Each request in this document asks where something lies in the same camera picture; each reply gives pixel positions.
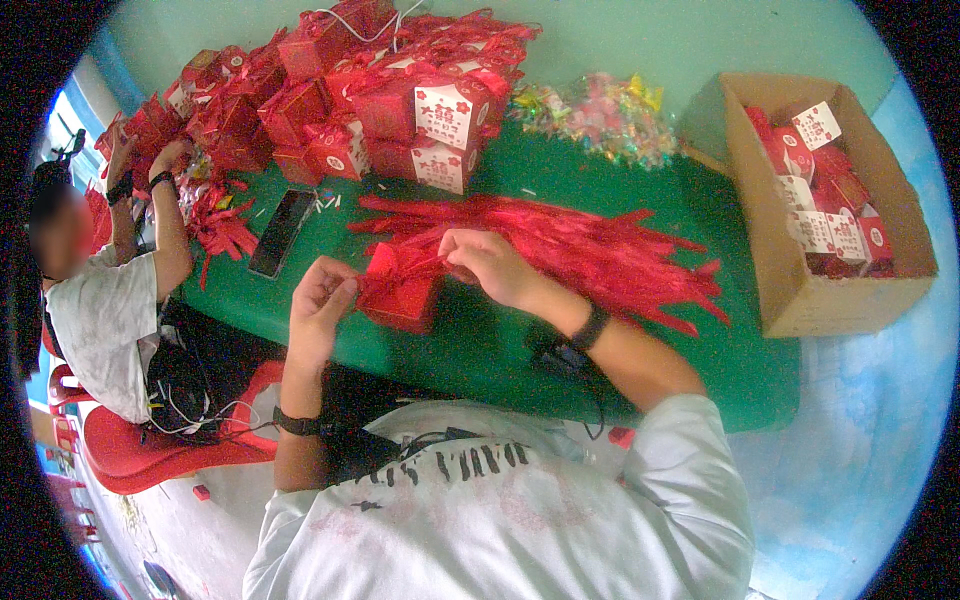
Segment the hand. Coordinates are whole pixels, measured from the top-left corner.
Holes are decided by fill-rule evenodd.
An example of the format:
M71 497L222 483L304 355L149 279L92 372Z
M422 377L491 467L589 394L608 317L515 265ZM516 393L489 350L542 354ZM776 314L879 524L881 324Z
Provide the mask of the hand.
M323 370L333 354L337 323L356 296L358 275L329 256L310 265L290 306L288 367L311 374Z
M188 139L175 139L164 146L160 154L156 155L154 164L150 167L150 181L153 181L154 177L160 173L170 171L177 159L188 152L193 152L193 144Z
M497 302L530 312L534 292L546 279L499 233L448 229L437 254L454 265L452 275L479 283Z
M136 135L126 137L123 133L123 126L126 125L125 119L119 121L113 126L113 133L110 137L110 162L107 166L107 191L113 189L123 174L130 168L130 160L133 156L133 146L136 144Z

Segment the black wristband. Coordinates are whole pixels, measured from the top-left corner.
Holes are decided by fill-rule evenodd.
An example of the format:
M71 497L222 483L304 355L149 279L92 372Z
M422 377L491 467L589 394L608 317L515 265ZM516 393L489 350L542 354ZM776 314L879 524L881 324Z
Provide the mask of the black wristband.
M584 326L580 327L579 331L570 336L570 345L581 352L586 352L593 348L593 345L596 344L597 338L600 337L600 333L603 332L603 328L609 320L610 313L597 306L596 303L591 300L590 316L587 317L587 322L584 323Z
M274 422L281 429L295 436L332 436L347 431L343 425L324 422L321 417L315 419L287 417L280 410L279 405L274 407Z
M115 204L133 195L133 171L123 174L120 181L107 190L107 206L113 208Z
M147 193L148 193L148 194L153 194L153 193L154 193L154 188L155 188L156 185L157 185L158 183L160 183L161 181L170 181L170 184L173 185L173 184L174 184L174 174L171 173L170 171L161 171L160 173L157 173L157 174L156 174L156 177L154 177L153 179L150 180L150 185L147 187Z

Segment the pile of red boxes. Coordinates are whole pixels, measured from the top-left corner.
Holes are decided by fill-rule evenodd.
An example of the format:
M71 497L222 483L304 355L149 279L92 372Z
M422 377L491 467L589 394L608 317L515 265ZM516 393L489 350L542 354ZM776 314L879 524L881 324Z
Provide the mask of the pile of red boxes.
M490 9L388 27L396 17L390 0L345 0L249 53L202 50L163 93L166 108L155 95L125 126L139 135L142 177L185 130L218 170L259 172L273 159L297 183L373 170L463 194L541 29ZM97 144L107 158L109 140Z
M830 278L892 277L893 250L870 194L844 152L826 102L773 127L762 109L745 107L781 183L791 233L807 267Z

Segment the black backpack strap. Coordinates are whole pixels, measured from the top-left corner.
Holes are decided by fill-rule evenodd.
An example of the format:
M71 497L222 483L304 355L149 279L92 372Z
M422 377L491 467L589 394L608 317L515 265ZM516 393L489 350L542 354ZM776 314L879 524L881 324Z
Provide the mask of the black backpack strap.
M54 331L54 322L50 318L50 313L47 311L47 295L43 292L40 292L40 312L43 314L43 324L47 328L47 333L50 334L50 341L54 343L54 353L60 360L66 360L63 358L63 350L60 349L60 342L57 341L57 332Z

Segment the person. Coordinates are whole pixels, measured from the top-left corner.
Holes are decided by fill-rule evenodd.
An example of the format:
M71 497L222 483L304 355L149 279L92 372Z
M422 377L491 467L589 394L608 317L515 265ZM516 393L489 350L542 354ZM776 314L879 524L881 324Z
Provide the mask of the person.
M150 418L144 383L150 357L147 352L141 356L138 343L146 344L156 334L156 305L187 279L193 260L170 177L160 177L151 191L156 250L136 255L132 190L125 185L136 139L123 138L120 129L113 130L106 179L110 243L89 256L83 247L83 199L68 181L48 175L62 169L55 162L35 170L30 243L57 353L94 399L123 419L141 423ZM169 173L190 150L186 140L168 144L151 166L151 181Z
M696 371L495 233L450 229L439 254L456 278L571 338L644 414L622 475L585 465L548 420L419 401L366 427L412 441L405 456L327 481L323 370L357 273L321 257L293 295L276 493L243 597L742 600L754 553L746 490Z

